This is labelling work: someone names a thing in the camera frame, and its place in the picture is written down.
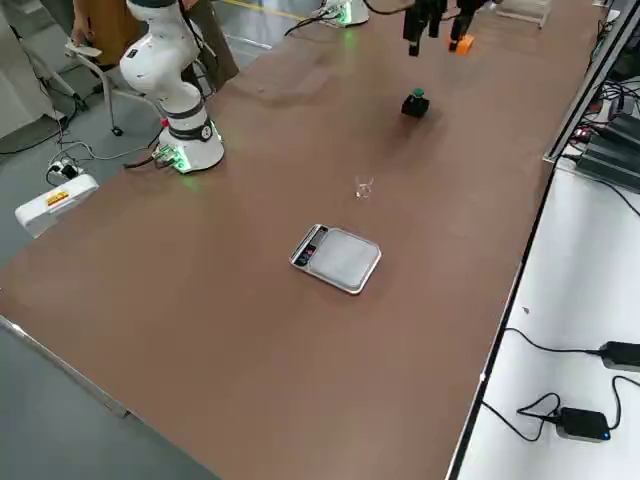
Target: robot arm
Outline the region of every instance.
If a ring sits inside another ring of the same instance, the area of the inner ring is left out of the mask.
[[[201,39],[179,1],[127,0],[131,14],[146,22],[149,31],[127,49],[120,70],[129,85],[155,99],[165,113],[165,128],[153,154],[156,164],[187,173],[217,164],[224,148],[202,94],[181,78],[198,57]]]
[[[455,52],[458,42],[467,33],[473,16],[480,7],[489,0],[457,0],[460,13],[454,18],[451,27],[451,43],[449,50]],[[440,22],[447,10],[446,0],[416,0],[405,10],[402,36],[409,41],[409,55],[417,57],[420,53],[420,37],[429,27],[429,36],[437,38],[440,33]]]
[[[182,17],[177,0],[127,0],[132,15],[149,25],[145,36],[120,60],[122,75],[137,91],[157,100],[168,113],[200,103],[198,89],[180,75],[200,49]]]

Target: table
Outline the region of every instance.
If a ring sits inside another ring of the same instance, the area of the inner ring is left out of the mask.
[[[624,195],[640,205],[640,195]],[[613,191],[557,171],[507,326],[551,348],[599,348],[609,340],[640,343],[640,286],[634,280],[639,238],[640,219]],[[616,374],[640,380],[638,373],[604,368],[599,358],[542,352],[506,332],[484,400],[530,437],[538,424],[515,410],[552,391],[563,405],[603,412],[612,424]],[[640,391],[624,381],[618,388],[622,423],[603,444],[565,440],[552,426],[530,444],[481,409],[460,480],[628,476],[640,447]]]
[[[223,163],[117,176],[0,272],[0,313],[225,479],[444,478],[586,65],[583,3],[542,32],[481,18],[467,58],[409,57],[401,17],[304,29],[210,102]],[[381,246],[359,297],[288,265],[316,222]]]

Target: person's leg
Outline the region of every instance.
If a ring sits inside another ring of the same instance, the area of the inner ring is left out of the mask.
[[[231,49],[215,18],[210,0],[198,0],[187,14],[200,28],[204,41],[216,53],[214,57],[211,52],[203,48],[200,60],[208,70],[207,73],[214,86],[219,90],[227,80],[238,74],[238,66]]]

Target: orange object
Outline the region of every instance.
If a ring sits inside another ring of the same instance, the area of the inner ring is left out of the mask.
[[[466,55],[467,53],[469,53],[474,40],[475,38],[473,38],[471,35],[465,35],[464,37],[462,37],[462,40],[458,42],[458,46],[455,50],[456,55]],[[447,44],[451,46],[450,39],[448,40]]]
[[[55,205],[56,203],[61,202],[62,200],[67,198],[68,196],[69,196],[69,193],[65,191],[58,192],[54,195],[51,195],[49,198],[47,198],[47,206],[50,207],[52,205]]]

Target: orange block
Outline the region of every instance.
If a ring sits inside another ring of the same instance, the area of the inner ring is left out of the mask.
[[[456,48],[456,55],[467,55],[469,50],[471,49],[471,45],[473,45],[473,38],[471,35],[465,35],[462,37],[462,40],[458,42],[458,46]],[[448,45],[451,45],[451,39],[447,40]]]

